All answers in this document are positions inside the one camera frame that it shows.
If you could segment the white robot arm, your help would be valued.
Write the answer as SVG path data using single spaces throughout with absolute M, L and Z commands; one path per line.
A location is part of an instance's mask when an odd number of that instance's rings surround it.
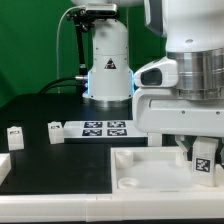
M 224 0 L 71 0 L 87 14 L 142 4 L 166 56 L 136 71 L 132 98 L 142 132 L 194 136 L 192 158 L 214 160 L 224 136 Z

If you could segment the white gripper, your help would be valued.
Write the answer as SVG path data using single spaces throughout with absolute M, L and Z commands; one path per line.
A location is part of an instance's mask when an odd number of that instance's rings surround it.
M 224 100 L 184 100 L 171 88 L 139 88 L 133 96 L 132 112 L 139 131 L 176 135 L 185 160 L 193 136 L 224 137 Z M 219 138 L 215 154 L 218 164 L 223 163 L 223 154 L 224 138 Z

